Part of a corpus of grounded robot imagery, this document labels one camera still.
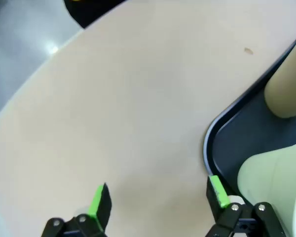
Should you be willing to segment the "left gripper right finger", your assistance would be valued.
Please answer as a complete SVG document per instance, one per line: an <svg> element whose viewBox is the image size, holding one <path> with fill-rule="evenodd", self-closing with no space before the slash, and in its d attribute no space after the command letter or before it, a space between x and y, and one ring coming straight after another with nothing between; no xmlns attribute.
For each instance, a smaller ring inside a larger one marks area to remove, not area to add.
<svg viewBox="0 0 296 237"><path fill-rule="evenodd" d="M232 237L244 234L246 237L284 237L286 234L279 219L268 202L252 205L231 202L219 177L207 178L206 197L215 224L208 237Z"/></svg>

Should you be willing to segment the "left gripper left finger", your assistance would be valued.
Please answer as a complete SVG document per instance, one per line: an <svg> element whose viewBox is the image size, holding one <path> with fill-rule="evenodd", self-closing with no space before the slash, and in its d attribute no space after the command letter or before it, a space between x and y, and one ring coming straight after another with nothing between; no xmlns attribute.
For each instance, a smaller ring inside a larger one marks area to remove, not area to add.
<svg viewBox="0 0 296 237"><path fill-rule="evenodd" d="M112 202L106 183L100 185L87 213L79 214L69 221L54 217L47 221L43 237L105 237L111 214Z"/></svg>

